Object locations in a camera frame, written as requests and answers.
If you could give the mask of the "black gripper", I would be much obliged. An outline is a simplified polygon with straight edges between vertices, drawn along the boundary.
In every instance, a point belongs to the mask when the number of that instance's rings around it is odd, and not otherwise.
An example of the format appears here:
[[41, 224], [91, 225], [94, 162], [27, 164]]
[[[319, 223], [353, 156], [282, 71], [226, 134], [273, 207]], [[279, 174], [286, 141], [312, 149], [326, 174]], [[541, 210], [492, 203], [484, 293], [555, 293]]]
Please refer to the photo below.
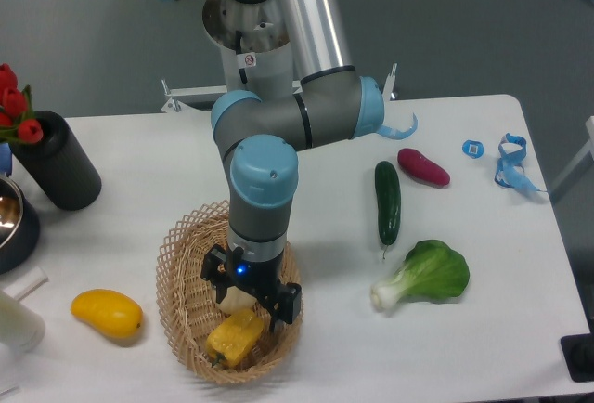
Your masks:
[[291, 325], [302, 309], [302, 287], [279, 278], [284, 252], [264, 262], [248, 261], [240, 248], [229, 251], [215, 244], [203, 257], [200, 277], [211, 283], [215, 302], [221, 304], [231, 287], [255, 297], [270, 315], [269, 331], [279, 321]]

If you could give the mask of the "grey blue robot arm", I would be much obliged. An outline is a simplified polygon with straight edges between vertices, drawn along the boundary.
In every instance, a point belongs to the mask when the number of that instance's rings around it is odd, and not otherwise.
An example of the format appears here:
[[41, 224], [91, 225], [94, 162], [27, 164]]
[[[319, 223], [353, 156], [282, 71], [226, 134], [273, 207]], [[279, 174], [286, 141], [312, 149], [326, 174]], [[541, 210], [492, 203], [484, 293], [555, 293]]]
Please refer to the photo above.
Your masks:
[[279, 274], [298, 152], [376, 132], [384, 101], [355, 71], [336, 0], [206, 0], [202, 21], [226, 70], [211, 127], [230, 209], [226, 246], [201, 275], [218, 300], [236, 287], [290, 324], [302, 289]]

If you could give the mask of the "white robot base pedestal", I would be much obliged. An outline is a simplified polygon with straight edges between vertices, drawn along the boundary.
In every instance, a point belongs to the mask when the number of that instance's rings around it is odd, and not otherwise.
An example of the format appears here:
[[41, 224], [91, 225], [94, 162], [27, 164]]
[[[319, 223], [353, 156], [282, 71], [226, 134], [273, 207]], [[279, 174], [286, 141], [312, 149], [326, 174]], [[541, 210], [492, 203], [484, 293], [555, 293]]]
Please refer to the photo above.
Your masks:
[[218, 47], [226, 87], [263, 100], [293, 93], [293, 55], [279, 0], [206, 0], [204, 30]]

